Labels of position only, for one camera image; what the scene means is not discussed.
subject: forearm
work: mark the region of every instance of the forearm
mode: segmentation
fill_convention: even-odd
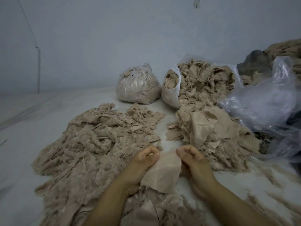
[[[216,218],[225,226],[274,226],[220,184],[210,191],[205,202]]]
[[[104,191],[83,226],[119,226],[127,198],[126,189],[115,180]]]

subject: wire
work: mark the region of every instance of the wire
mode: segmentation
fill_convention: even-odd
[[[41,49],[40,49],[40,47],[39,47],[39,45],[38,45],[38,41],[37,41],[36,35],[33,33],[33,30],[32,30],[32,28],[31,28],[31,26],[30,26],[30,24],[29,24],[29,21],[28,21],[28,19],[27,19],[27,17],[26,17],[26,14],[25,14],[25,11],[24,11],[24,9],[23,9],[23,6],[22,6],[20,0],[17,0],[17,1],[18,1],[19,6],[20,6],[20,8],[21,8],[21,10],[22,10],[22,13],[23,13],[24,18],[25,18],[25,20],[26,20],[26,22],[27,22],[27,25],[28,25],[28,27],[29,27],[29,29],[30,29],[30,31],[31,31],[31,34],[33,35],[33,38],[34,38],[34,40],[35,40],[35,43],[36,43],[36,49],[38,49],[38,85],[37,85],[37,88],[38,88],[38,89],[37,89],[37,91],[38,91],[38,94],[39,94],[39,93],[40,93],[40,81],[41,81]]]

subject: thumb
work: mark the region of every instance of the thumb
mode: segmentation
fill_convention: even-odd
[[[178,149],[177,149],[177,154],[178,154],[179,158],[180,158],[184,163],[186,163],[189,167],[191,167],[191,166],[195,163],[195,161],[194,161],[192,155],[186,153],[186,152],[184,151],[184,149],[178,148]]]
[[[146,166],[146,168],[150,168],[151,166],[153,166],[160,158],[160,154],[159,153],[155,153],[152,155],[149,155],[146,157],[146,159],[144,160],[143,164]]]

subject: white floor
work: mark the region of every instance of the white floor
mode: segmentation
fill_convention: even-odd
[[[116,109],[125,112],[131,103],[116,98],[113,88],[68,91],[60,94],[40,94],[9,97],[0,100],[0,222],[3,226],[38,225],[43,216],[42,198],[34,195],[36,186],[47,180],[34,174],[31,162],[39,151],[58,139],[68,121],[76,115],[102,103],[115,103]],[[161,136],[165,150],[183,143],[166,141],[166,124],[175,121],[175,110],[161,99],[147,106],[150,110],[166,113],[156,133]],[[275,188],[256,168],[251,173],[235,175],[215,173],[217,179],[241,198],[251,190],[267,207],[289,217],[288,210],[265,194],[265,190],[282,194],[287,200],[301,204],[301,185],[274,170],[277,179],[285,186]],[[179,180],[178,193],[195,203],[195,197],[184,178]]]

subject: left hand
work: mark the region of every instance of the left hand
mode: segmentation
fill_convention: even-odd
[[[137,193],[139,183],[143,179],[146,171],[153,166],[159,158],[160,151],[153,146],[141,150],[117,177],[116,182],[127,190],[128,195]]]

